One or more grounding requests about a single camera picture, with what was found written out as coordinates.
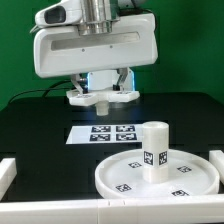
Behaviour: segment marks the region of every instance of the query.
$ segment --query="green backdrop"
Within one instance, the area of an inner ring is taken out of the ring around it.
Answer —
[[[1,2],[0,109],[16,93],[58,81],[36,76],[34,35],[29,34],[35,13],[56,2]],[[144,7],[158,18],[159,59],[155,65],[134,68],[137,89],[204,92],[224,103],[224,0],[149,0]]]

